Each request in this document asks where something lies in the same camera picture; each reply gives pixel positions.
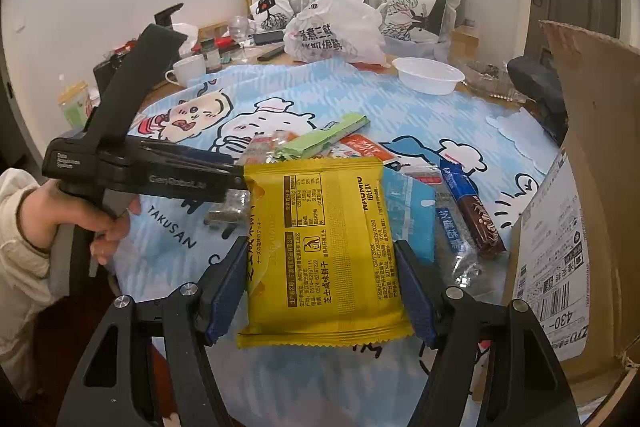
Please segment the cream sleeve forearm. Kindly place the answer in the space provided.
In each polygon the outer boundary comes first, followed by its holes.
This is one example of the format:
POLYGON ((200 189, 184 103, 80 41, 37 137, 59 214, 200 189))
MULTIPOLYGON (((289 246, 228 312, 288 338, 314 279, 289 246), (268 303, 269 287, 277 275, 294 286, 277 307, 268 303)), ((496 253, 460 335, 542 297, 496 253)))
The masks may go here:
POLYGON ((54 303, 48 282, 49 256, 32 248, 17 225, 23 199, 37 187, 26 171, 10 168, 1 175, 1 368, 22 399, 35 390, 35 319, 54 303))

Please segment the person's left hand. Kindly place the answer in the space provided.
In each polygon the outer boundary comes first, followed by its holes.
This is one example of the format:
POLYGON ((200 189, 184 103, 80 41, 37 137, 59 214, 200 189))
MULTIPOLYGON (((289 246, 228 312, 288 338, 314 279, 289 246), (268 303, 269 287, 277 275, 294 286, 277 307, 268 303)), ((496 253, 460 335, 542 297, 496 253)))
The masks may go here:
POLYGON ((28 194, 17 213, 21 233, 32 246, 50 249, 61 225, 78 225, 99 237, 90 245, 91 256, 100 265, 106 265, 117 251, 119 242, 130 230, 130 215, 139 216, 141 202, 138 196, 129 203, 119 217, 112 218, 85 199, 63 193, 58 182, 49 180, 28 194))

